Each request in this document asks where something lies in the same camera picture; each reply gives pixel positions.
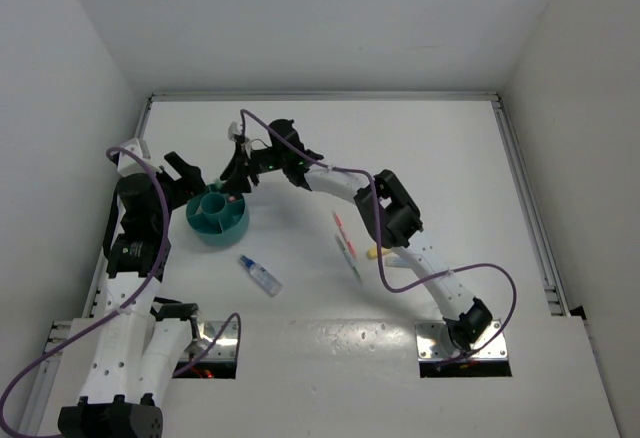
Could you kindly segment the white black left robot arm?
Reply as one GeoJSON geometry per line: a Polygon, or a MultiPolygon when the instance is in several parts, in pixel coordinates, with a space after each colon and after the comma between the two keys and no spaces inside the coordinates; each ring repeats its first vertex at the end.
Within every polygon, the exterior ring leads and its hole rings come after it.
{"type": "Polygon", "coordinates": [[[164,159],[176,178],[133,146],[117,152],[116,207],[104,241],[104,316],[78,401],[59,413],[64,437],[161,436],[164,395],[198,335],[196,305],[153,308],[170,251],[171,214],[205,188],[198,167],[175,152],[164,159]]]}

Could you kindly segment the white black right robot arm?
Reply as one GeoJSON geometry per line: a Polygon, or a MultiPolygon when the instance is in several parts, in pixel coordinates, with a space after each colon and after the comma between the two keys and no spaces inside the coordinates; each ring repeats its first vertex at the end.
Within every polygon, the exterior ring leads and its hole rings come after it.
{"type": "Polygon", "coordinates": [[[311,192],[326,193],[353,204],[377,245],[397,252],[426,287],[439,308],[453,346],[469,354],[493,320],[487,306],[467,289],[433,250],[421,213],[390,170],[373,176],[364,170],[336,167],[307,149],[294,122],[275,120],[265,129],[271,144],[253,150],[246,136],[246,118],[232,123],[228,138],[234,153],[218,183],[230,194],[249,193],[264,173],[281,171],[289,182],[311,192]]]}

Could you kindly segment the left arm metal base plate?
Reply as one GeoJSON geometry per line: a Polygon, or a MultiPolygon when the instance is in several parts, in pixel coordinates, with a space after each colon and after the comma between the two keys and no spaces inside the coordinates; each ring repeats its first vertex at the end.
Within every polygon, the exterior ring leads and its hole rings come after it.
{"type": "Polygon", "coordinates": [[[235,318],[227,325],[224,321],[199,322],[197,337],[186,348],[189,359],[208,349],[202,362],[231,362],[238,357],[240,327],[235,318]]]}

